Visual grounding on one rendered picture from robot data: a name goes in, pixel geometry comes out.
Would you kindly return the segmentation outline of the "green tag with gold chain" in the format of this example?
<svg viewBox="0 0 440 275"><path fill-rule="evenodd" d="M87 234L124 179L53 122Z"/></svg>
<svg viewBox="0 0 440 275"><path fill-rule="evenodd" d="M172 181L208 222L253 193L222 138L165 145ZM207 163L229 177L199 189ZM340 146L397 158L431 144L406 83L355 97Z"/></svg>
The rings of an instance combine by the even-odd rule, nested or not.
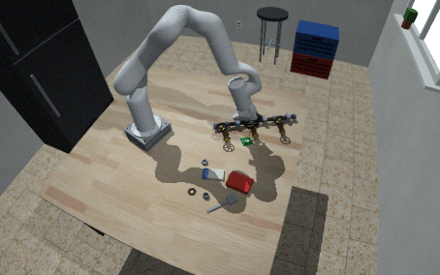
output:
<svg viewBox="0 0 440 275"><path fill-rule="evenodd" d="M249 145L249 144L253 144L253 142L252 142L252 140L250 138L250 135L249 135L249 137L241 138L241 142L242 142L243 146Z"/></svg>

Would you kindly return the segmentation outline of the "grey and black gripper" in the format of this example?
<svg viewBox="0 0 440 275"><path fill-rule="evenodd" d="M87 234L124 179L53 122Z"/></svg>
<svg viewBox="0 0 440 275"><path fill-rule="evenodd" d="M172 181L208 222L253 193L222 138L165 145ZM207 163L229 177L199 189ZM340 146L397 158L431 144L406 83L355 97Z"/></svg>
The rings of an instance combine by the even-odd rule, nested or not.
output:
<svg viewBox="0 0 440 275"><path fill-rule="evenodd" d="M258 111L257 111L257 109L256 109L256 107L254 106L253 103L251 103L251 106L250 106L250 108L249 108L248 113L251 113L251 114L252 114L252 120L255 121L256 128L258 128L258 126L259 126L259 121L263 118L263 116L262 116L261 114L258 113ZM257 117L257 116L258 116L258 117ZM241 123L243 124L243 126L246 128L246 121L240 121L240 122L241 122Z"/></svg>

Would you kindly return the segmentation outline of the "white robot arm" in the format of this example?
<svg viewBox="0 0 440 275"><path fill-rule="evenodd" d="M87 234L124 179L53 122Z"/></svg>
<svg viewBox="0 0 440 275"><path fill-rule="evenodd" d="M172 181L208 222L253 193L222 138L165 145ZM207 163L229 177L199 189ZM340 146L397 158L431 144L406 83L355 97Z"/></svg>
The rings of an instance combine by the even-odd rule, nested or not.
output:
<svg viewBox="0 0 440 275"><path fill-rule="evenodd" d="M262 90L258 73L251 66L236 60L227 31L218 15L198 11L186 5L177 5L168 9L113 81L114 90L126 96L128 108L136 124L132 124L131 130L138 138L151 137L161 129L161 119L152 113L147 98L147 71L176 41L183 27L205 37L224 76L249 76L246 81L240 76L232 78L228 82L228 88L237 108L233 116L234 121L252 119L251 113L248 113L250 102L253 103L250 97Z"/></svg>

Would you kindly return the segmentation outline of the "dark grey pipe with tee junction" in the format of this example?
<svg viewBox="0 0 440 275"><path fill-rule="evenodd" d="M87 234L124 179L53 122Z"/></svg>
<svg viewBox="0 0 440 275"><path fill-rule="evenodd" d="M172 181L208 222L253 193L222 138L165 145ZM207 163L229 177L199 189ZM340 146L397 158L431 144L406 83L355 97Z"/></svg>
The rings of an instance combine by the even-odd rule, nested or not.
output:
<svg viewBox="0 0 440 275"><path fill-rule="evenodd" d="M286 123L290 123L291 119L297 119L297 116L295 114L290 115L289 112L287 112L284 117L283 117L283 115L282 116L277 116L276 118L275 117L276 116L272 116L272 117L267 118L265 115L263 115L263 119L261 119L259 122L260 123L262 122L263 126L265 126L268 121L272 121L272 122L276 121L275 124L278 125L278 129L279 129L280 134L282 136L286 134L285 133L286 131L284 130L284 127L283 127L283 124L285 123L285 120L287 119ZM280 118L283 119L283 120L281 120ZM222 133L222 135L224 137L223 140L225 142L229 142L230 138L228 136L227 127L236 126L237 129L240 129L240 125L243 125L243 124L241 122L240 123L239 122L240 121L236 121L236 122L222 122L222 123L218 123L218 124L214 123L213 124L213 128L216 129L217 132ZM252 137L253 138L257 138L258 137L257 129L255 128L256 125L254 125L254 124L255 124L254 120L251 120L251 122L250 121L246 121L246 127L248 129L251 129ZM248 127L247 125L249 125L250 127ZM218 131L217 129L220 129L220 131Z"/></svg>

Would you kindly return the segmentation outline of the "red rectangular block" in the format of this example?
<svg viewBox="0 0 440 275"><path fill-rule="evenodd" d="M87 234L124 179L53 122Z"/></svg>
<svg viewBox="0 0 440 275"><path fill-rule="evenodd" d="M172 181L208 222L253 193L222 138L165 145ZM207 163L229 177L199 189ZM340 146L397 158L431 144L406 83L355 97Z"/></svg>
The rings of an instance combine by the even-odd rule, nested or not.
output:
<svg viewBox="0 0 440 275"><path fill-rule="evenodd" d="M248 195L253 183L254 179L232 171L226 182L226 186Z"/></svg>

